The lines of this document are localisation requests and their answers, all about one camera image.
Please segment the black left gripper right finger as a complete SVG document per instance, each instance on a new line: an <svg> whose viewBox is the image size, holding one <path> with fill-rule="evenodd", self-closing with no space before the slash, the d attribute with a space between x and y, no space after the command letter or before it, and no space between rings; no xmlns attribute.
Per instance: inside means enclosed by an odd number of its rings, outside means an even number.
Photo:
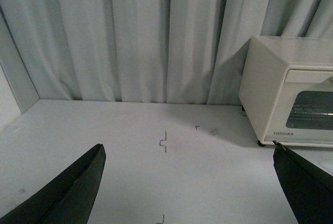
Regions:
<svg viewBox="0 0 333 224"><path fill-rule="evenodd" d="M274 168L298 223L332 223L332 175L274 142Z"/></svg>

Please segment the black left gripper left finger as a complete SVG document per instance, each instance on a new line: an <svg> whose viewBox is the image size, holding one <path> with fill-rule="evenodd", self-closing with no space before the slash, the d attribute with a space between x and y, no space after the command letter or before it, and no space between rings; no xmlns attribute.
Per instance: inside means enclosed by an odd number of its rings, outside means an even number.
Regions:
<svg viewBox="0 0 333 224"><path fill-rule="evenodd" d="M96 144L1 223L88 223L105 162L104 146Z"/></svg>

